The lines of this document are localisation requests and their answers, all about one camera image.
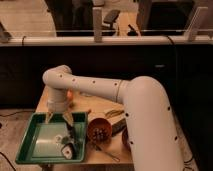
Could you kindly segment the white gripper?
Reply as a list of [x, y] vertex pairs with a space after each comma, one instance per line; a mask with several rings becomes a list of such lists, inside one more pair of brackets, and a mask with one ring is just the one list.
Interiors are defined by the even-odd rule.
[[[49, 121], [51, 120], [53, 116], [53, 113], [63, 113], [64, 111], [68, 109], [68, 106], [69, 104], [67, 101], [55, 102], [55, 101], [48, 100], [47, 101], [48, 112], [46, 113], [45, 123], [46, 124], [49, 123]], [[70, 126], [73, 126], [74, 120], [71, 113], [64, 112], [63, 118]]]

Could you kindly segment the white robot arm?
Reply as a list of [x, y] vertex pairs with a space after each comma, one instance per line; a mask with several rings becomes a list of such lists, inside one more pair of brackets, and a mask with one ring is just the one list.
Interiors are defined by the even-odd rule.
[[174, 116], [162, 84], [149, 76], [130, 81], [82, 77], [61, 65], [42, 76], [48, 87], [48, 113], [60, 112], [69, 124], [68, 90], [99, 96], [124, 106], [132, 160], [135, 171], [184, 171]]

